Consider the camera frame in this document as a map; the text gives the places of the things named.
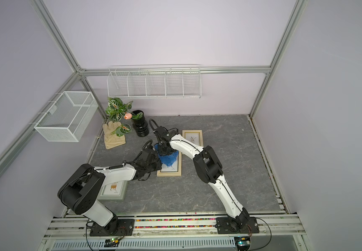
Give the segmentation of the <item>blue microfiber cloth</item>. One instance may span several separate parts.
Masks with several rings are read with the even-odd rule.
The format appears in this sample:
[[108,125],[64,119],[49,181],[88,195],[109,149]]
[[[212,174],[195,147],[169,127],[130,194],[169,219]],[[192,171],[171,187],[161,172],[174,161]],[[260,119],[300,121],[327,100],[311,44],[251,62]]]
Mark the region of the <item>blue microfiber cloth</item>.
[[154,145],[154,148],[156,149],[158,155],[159,155],[159,159],[161,160],[162,164],[165,165],[168,168],[176,168],[178,167],[178,156],[179,156],[179,152],[176,151],[170,155],[161,155],[159,153],[159,144],[156,143]]

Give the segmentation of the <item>gold frame with deer print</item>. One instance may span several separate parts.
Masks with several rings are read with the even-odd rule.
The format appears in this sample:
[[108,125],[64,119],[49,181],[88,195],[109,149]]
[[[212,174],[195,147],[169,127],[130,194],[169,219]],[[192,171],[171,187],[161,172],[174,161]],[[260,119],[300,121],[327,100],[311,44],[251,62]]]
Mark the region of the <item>gold frame with deer print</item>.
[[158,177],[180,177],[182,175],[182,156],[179,153],[178,167],[168,168],[162,164],[161,170],[157,171]]

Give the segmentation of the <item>gold frame with plant print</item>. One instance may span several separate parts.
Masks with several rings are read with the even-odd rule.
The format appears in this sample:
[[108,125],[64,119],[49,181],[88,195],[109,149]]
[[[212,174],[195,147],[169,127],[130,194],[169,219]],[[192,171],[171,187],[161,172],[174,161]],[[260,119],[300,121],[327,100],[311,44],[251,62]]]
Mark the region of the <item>gold frame with plant print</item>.
[[183,130],[182,136],[188,141],[198,146],[204,147],[202,130]]

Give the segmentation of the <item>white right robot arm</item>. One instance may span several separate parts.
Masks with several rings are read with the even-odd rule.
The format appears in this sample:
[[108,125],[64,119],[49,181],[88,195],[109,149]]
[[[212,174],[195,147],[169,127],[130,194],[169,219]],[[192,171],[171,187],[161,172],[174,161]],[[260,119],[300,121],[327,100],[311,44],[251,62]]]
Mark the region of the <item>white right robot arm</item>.
[[193,161],[200,180],[208,184],[222,202],[228,215],[229,226],[234,231],[247,228],[251,217],[229,187],[222,164],[214,149],[211,146],[196,145],[185,139],[176,130],[169,131],[163,126],[155,128],[153,132],[157,137],[161,156],[179,152]]

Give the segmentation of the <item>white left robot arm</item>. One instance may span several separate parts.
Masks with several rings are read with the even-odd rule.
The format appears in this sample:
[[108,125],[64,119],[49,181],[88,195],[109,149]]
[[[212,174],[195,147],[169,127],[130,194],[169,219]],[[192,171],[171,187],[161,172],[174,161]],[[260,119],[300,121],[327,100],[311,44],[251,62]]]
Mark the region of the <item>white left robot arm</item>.
[[104,228],[115,228],[117,216],[98,201],[103,187],[123,181],[142,181],[145,175],[160,170],[157,151],[148,146],[131,162],[95,168],[81,165],[58,191],[61,203]]

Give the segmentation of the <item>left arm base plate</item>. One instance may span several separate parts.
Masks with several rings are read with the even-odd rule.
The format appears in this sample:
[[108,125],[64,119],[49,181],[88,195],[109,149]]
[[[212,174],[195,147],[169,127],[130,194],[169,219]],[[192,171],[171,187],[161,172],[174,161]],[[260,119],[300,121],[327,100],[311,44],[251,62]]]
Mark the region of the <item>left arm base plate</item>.
[[102,227],[93,222],[90,227],[90,236],[131,236],[135,225],[134,219],[114,219],[107,226]]

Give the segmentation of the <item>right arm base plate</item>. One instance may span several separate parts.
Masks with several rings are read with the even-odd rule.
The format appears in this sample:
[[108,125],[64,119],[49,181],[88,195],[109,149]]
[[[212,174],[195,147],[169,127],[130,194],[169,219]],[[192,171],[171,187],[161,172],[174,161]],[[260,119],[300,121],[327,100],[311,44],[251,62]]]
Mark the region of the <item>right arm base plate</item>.
[[259,233],[255,217],[249,219],[234,219],[231,217],[218,217],[215,220],[218,234],[256,234]]

